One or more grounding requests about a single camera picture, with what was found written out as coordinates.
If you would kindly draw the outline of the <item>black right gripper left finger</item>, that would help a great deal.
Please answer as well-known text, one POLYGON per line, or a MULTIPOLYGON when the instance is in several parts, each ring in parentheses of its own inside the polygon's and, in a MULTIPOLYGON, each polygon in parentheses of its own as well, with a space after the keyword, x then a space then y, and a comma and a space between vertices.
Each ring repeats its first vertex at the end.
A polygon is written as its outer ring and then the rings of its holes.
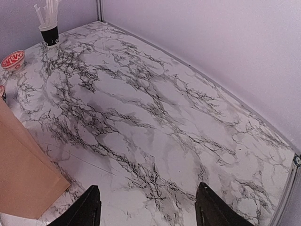
POLYGON ((69 209, 49 226, 99 226, 101 220, 100 191, 90 186, 69 209))

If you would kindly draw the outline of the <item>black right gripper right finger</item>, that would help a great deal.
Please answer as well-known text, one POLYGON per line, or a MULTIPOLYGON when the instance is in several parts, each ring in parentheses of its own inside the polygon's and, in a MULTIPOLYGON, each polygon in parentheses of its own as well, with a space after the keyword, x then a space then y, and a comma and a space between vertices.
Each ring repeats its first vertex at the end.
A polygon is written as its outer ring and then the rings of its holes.
POLYGON ((195 210, 197 226, 253 226, 203 182, 196 192, 195 210))

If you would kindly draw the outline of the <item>brown paper bag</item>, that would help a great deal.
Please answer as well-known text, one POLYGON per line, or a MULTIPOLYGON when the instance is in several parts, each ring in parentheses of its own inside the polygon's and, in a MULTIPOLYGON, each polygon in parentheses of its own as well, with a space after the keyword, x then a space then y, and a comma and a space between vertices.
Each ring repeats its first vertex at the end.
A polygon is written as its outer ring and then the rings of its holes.
POLYGON ((29 131, 0 102, 0 211, 38 219, 70 186, 29 131))

